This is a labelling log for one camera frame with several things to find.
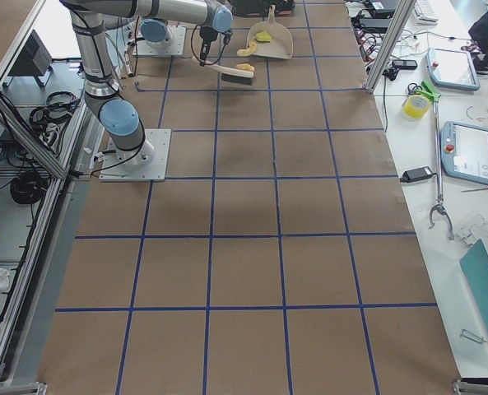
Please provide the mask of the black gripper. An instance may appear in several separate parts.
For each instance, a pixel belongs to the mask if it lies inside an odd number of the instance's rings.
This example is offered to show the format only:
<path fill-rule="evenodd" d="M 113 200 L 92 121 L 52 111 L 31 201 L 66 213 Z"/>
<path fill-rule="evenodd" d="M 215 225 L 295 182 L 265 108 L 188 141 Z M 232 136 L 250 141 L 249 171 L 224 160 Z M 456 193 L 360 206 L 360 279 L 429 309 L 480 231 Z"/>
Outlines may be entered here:
<path fill-rule="evenodd" d="M 220 33 L 214 30 L 211 27 L 208 26 L 202 26 L 199 31 L 200 38 L 202 39 L 202 46 L 200 49 L 200 54 L 197 57 L 197 60 L 199 61 L 200 66 L 206 66 L 206 65 L 214 65 L 217 64 L 220 60 L 221 57 L 225 51 L 225 47 L 230 43 L 230 40 L 232 38 L 232 29 L 229 28 L 227 31 L 222 32 L 221 35 L 223 36 L 223 45 L 220 49 L 220 53 L 218 55 L 218 58 L 214 61 L 209 63 L 207 61 L 208 55 L 211 50 L 211 45 L 213 42 L 217 41 L 218 35 Z"/>

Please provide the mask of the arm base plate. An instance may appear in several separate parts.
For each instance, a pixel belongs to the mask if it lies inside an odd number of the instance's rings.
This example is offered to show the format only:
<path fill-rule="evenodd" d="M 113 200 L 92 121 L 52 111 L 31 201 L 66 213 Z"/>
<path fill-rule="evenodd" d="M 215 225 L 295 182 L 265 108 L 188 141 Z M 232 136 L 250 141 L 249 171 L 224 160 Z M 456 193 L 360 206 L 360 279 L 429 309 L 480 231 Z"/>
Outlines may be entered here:
<path fill-rule="evenodd" d="M 144 182 L 165 180 L 169 159 L 170 129 L 145 130 L 145 141 L 140 151 L 118 150 L 109 138 L 107 150 L 110 155 L 104 157 L 104 170 L 99 172 L 103 182 Z"/>
<path fill-rule="evenodd" d="M 146 20 L 140 28 L 133 54 L 138 58 L 168 58 L 184 52 L 186 28 L 184 26 L 149 24 Z"/>

